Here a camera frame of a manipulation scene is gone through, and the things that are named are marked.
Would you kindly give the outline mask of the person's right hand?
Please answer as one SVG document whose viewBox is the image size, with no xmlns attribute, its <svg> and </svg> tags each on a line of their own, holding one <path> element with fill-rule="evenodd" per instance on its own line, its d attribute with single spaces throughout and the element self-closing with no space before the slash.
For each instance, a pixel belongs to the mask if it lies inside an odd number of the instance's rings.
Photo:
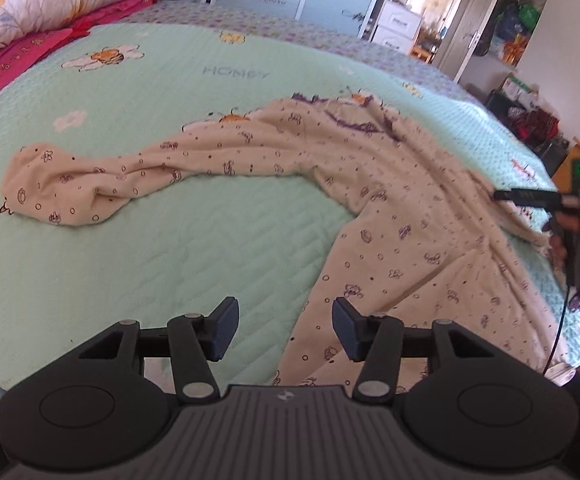
<svg viewBox="0 0 580 480">
<path fill-rule="evenodd" d="M 560 225 L 563 232 L 571 231 L 580 234 L 580 216 L 571 216 L 564 212 L 555 212 L 552 218 Z M 564 244 L 563 238 L 560 234 L 554 231 L 548 224 L 544 226 L 544 231 L 550 231 L 549 246 L 552 254 L 552 263 L 558 266 L 561 270 L 566 268 L 566 260 L 568 258 L 568 250 Z"/>
</svg>

